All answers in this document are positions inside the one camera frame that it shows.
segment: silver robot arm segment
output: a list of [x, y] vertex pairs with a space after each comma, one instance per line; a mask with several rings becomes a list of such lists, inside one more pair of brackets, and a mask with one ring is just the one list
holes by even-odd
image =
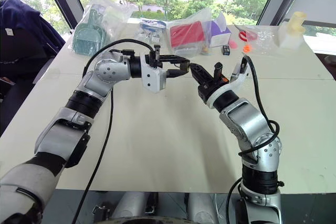
[[[274, 133], [262, 113], [234, 92], [247, 76], [246, 62], [237, 65], [230, 81], [222, 75], [222, 67], [218, 62], [212, 77], [202, 66], [190, 64], [199, 84], [199, 96], [209, 108], [217, 109], [219, 118], [237, 137], [240, 150], [247, 151], [265, 143]], [[277, 176], [280, 153], [281, 142], [275, 137], [268, 145], [241, 155], [243, 175], [241, 200], [236, 206], [237, 222], [282, 223], [278, 189], [282, 182]]]
[[[162, 62], [179, 63], [180, 70], [164, 71]], [[182, 57], [160, 56], [159, 46], [153, 54], [141, 57], [135, 57], [133, 50], [103, 52], [66, 106], [38, 137], [35, 156], [1, 178], [0, 223], [41, 222], [62, 171], [79, 163], [90, 139], [93, 119], [116, 83], [142, 77], [145, 88], [159, 92], [166, 78], [187, 73], [188, 63]]]

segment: pink object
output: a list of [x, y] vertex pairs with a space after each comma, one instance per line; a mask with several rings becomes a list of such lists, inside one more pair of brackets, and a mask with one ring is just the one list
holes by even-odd
[[235, 43], [234, 40], [229, 40], [229, 46], [232, 48], [232, 49], [235, 49], [238, 47], [237, 43]]

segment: white table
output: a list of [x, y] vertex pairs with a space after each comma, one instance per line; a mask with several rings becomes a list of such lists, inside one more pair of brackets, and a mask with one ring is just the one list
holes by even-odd
[[[123, 34], [131, 38], [134, 24]], [[192, 58], [209, 72], [220, 61], [228, 77], [241, 59], [243, 42], [230, 27], [238, 49], [223, 56]], [[47, 73], [19, 109], [0, 138], [0, 176], [34, 154], [35, 140], [81, 79], [88, 57], [66, 44]], [[145, 48], [124, 44], [118, 48]], [[259, 79], [260, 96], [270, 119], [280, 126], [283, 143], [279, 179], [285, 194], [336, 192], [336, 83], [310, 48], [282, 57], [250, 54]], [[238, 93], [255, 106], [252, 79]], [[59, 189], [84, 189], [100, 153], [109, 120], [109, 99], [91, 128], [88, 148], [79, 165], [66, 169]], [[187, 74], [168, 79], [166, 89], [153, 94], [140, 79], [114, 88], [112, 131], [91, 190], [228, 192], [241, 176], [237, 140], [197, 95], [197, 83]]]

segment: gray floor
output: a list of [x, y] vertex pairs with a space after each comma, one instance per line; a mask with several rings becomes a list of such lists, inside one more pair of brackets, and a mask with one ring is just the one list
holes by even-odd
[[[44, 212], [42, 224], [71, 223], [76, 212], [83, 191], [80, 190], [55, 190]], [[93, 223], [92, 210], [104, 201], [117, 205], [123, 192], [95, 192], [90, 191], [82, 207], [77, 224]], [[232, 202], [239, 195], [233, 195], [230, 205], [230, 222], [235, 223], [235, 213]], [[225, 218], [226, 194], [217, 194], [219, 213]], [[335, 223], [336, 194], [316, 195], [282, 195], [281, 198], [284, 223]], [[159, 193], [159, 216], [186, 218], [183, 193]]]

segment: orange object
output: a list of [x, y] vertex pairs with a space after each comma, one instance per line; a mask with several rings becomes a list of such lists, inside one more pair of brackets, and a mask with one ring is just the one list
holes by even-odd
[[243, 47], [243, 52], [250, 52], [251, 51], [251, 47], [250, 47], [250, 45], [245, 45], [244, 47]]

